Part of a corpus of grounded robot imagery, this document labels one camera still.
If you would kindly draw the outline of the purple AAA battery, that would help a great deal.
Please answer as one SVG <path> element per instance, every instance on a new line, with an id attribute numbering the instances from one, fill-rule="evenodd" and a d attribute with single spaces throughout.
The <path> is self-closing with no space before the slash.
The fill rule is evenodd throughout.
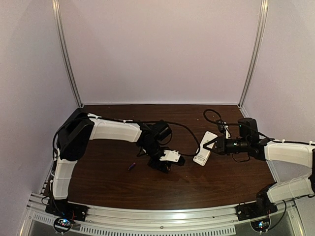
<path id="1" fill-rule="evenodd" d="M 134 163 L 132 163 L 132 164 L 129 166 L 128 170 L 129 170 L 129 171 L 132 170 L 135 166 L 136 166 L 136 163 L 134 162 Z"/>

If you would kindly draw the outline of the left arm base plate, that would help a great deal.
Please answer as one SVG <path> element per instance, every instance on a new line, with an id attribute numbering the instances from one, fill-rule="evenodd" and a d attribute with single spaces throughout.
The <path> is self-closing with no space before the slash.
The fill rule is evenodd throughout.
<path id="1" fill-rule="evenodd" d="M 77 221 L 85 221 L 87 211 L 87 206 L 69 203 L 67 200 L 50 201 L 45 209 L 46 213 Z"/>

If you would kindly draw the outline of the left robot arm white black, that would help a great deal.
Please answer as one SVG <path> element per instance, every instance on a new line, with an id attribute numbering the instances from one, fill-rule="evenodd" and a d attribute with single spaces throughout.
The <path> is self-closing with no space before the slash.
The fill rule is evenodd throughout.
<path id="1" fill-rule="evenodd" d="M 52 141 L 52 180 L 48 205 L 65 215 L 70 210 L 68 187 L 77 162 L 91 140 L 118 140 L 135 143 L 149 157 L 149 167 L 168 173 L 172 166 L 167 156 L 172 152 L 160 142 L 172 134 L 163 120 L 147 123 L 106 119 L 77 109 L 56 131 Z"/>

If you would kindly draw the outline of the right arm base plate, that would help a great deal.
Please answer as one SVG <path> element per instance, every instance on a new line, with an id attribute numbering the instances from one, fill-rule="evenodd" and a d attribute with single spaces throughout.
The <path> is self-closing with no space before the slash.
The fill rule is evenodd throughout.
<path id="1" fill-rule="evenodd" d="M 270 213 L 275 213 L 278 208 L 275 204 L 267 207 L 260 207 L 257 202 L 240 203 L 235 207 L 236 215 L 239 221 L 268 216 Z"/>

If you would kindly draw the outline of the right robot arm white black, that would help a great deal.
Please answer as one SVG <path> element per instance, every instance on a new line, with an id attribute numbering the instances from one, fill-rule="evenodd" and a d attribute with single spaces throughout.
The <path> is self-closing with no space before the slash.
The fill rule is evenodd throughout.
<path id="1" fill-rule="evenodd" d="M 297 197 L 315 195 L 315 145 L 313 142 L 276 140 L 260 133 L 256 120 L 242 118 L 236 123 L 239 137 L 225 136 L 202 144 L 202 147 L 219 155 L 247 153 L 249 157 L 260 161 L 282 161 L 303 165 L 312 170 L 310 174 L 293 178 L 285 182 L 271 184 L 256 195 L 260 210 L 266 211 L 275 203 Z"/>

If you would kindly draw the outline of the white remote control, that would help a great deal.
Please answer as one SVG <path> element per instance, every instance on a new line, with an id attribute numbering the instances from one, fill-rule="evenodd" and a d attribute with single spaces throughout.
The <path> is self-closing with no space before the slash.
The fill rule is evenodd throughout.
<path id="1" fill-rule="evenodd" d="M 198 165 L 200 166 L 205 166 L 210 154 L 211 154 L 211 151 L 210 150 L 207 150 L 203 147 L 204 144 L 206 144 L 207 142 L 215 139 L 217 137 L 216 134 L 214 133 L 211 133 L 210 131 L 206 131 L 201 142 L 200 142 L 200 151 L 197 155 L 194 156 L 193 158 L 193 161 L 195 163 L 197 163 Z"/>

